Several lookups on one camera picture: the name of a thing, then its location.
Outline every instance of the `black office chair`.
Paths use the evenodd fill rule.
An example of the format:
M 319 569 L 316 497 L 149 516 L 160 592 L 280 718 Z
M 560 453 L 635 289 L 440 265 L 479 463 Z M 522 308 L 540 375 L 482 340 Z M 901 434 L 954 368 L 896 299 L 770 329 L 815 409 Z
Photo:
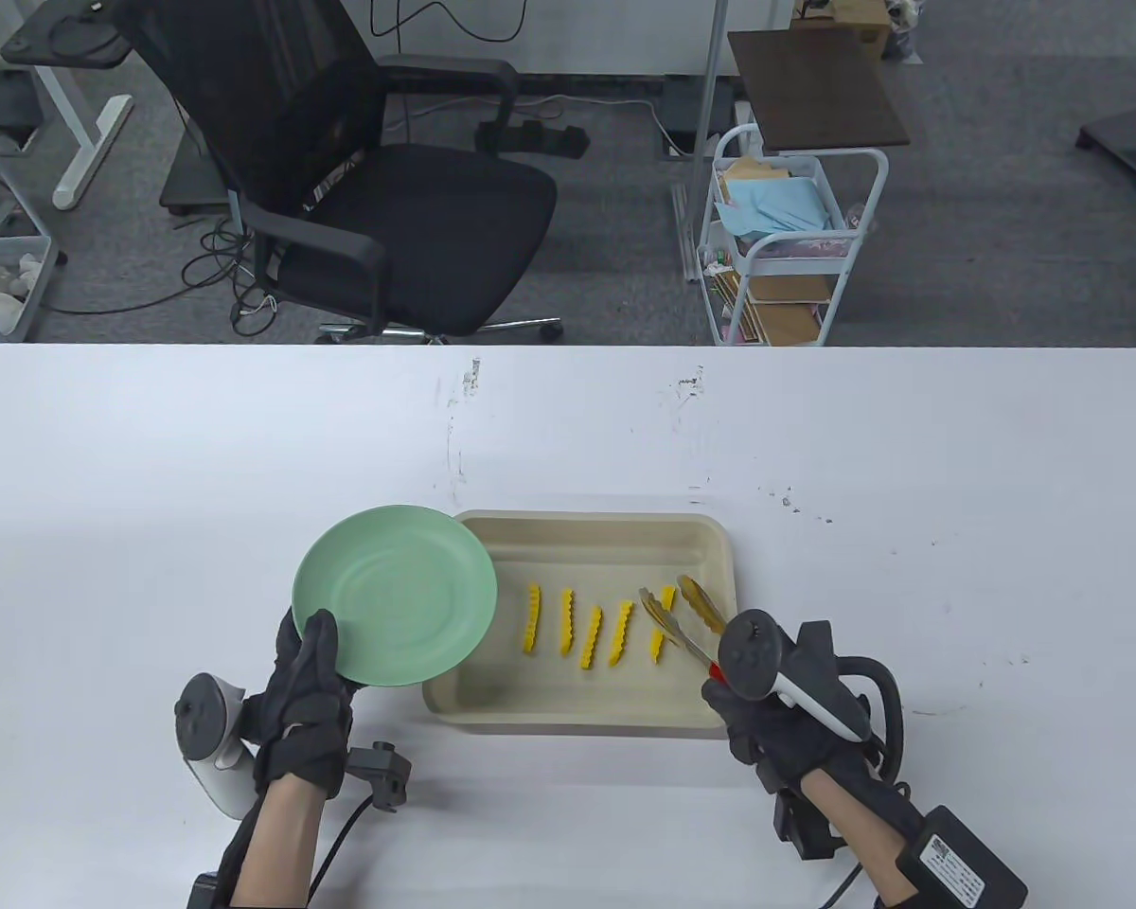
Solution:
M 116 0 L 110 17 L 204 135 L 252 230 L 257 283 L 354 320 L 320 326 L 323 337 L 563 333 L 559 319 L 486 324 L 546 235 L 551 177 L 495 155 L 381 142 L 399 78 L 494 90 L 499 133 L 517 94 L 511 65 L 375 61 L 342 0 Z

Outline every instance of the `white table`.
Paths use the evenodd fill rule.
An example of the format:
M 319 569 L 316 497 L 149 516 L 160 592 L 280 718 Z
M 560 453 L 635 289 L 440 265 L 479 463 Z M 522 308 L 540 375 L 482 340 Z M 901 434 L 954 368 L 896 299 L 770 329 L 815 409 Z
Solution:
M 9 345 L 0 909 L 184 904 L 232 825 L 174 698 L 259 689 L 301 554 L 389 502 L 716 516 L 743 606 L 896 672 L 922 807 L 1033 907 L 1136 907 L 1136 350 Z M 716 741 L 465 735 L 416 690 L 356 714 L 411 803 L 317 906 L 807 909 L 850 867 L 777 843 Z

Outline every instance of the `gray carpet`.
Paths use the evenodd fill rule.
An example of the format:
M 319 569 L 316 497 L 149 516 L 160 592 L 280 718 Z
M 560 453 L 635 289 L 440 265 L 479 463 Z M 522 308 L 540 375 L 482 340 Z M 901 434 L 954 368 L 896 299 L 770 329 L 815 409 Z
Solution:
M 837 316 L 835 344 L 1136 345 L 1136 194 L 1102 156 L 1071 147 L 1078 126 L 1136 106 L 1136 0 L 930 0 L 926 65 L 884 81 L 913 144 L 892 176 Z M 17 173 L 42 200 L 70 264 L 49 290 L 60 308 L 109 308 L 178 285 L 203 226 L 174 230 L 157 194 L 179 137 L 160 83 L 136 60 L 82 74 L 89 95 L 130 91 L 136 108 L 80 208 L 45 201 L 70 156 L 58 124 Z M 414 100 L 420 107 L 421 100 Z M 469 145 L 481 108 L 417 122 L 414 139 Z M 593 135 L 580 161 L 534 157 L 559 182 L 559 209 L 501 317 L 563 316 L 573 343 L 693 344 L 708 339 L 698 291 L 682 284 L 668 186 L 641 108 L 573 107 Z M 838 169 L 837 190 L 858 183 Z M 45 312 L 36 341 L 231 342 L 231 290 L 78 319 Z M 259 342 L 302 343 L 321 317 L 283 307 Z M 511 341 L 534 342 L 529 336 Z

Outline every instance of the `chair seat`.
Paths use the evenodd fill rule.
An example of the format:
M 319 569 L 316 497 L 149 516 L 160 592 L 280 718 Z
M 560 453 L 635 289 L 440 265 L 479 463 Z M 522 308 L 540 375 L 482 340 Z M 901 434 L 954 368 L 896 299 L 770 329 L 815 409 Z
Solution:
M 309 214 L 318 225 L 366 234 L 391 259 L 387 317 L 431 334 L 465 336 L 526 272 L 556 208 L 543 170 L 431 145 L 385 145 L 346 173 Z M 278 286 L 300 302 L 369 316 L 352 264 L 291 245 Z

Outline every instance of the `beige tray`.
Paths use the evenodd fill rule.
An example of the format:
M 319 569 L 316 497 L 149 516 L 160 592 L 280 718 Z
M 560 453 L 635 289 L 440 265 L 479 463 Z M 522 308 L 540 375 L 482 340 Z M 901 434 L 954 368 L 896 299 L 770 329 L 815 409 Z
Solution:
M 641 587 L 662 594 L 677 575 L 693 576 L 725 616 L 736 614 L 732 545 L 701 515 L 471 511 L 459 519 L 496 567 L 496 615 L 485 640 L 450 673 L 425 683 L 425 702 L 446 723 L 478 732 L 608 733 L 715 736 L 719 718 L 699 697 L 703 666 L 665 644 L 651 661 L 654 625 L 638 604 Z M 532 656 L 521 652 L 529 585 L 542 587 L 542 620 Z M 560 594 L 576 590 L 576 642 L 560 657 Z M 610 666 L 620 602 L 636 601 L 627 649 Z M 605 620 L 593 669 L 580 654 L 594 603 Z M 715 654 L 719 637 L 680 599 L 673 614 Z

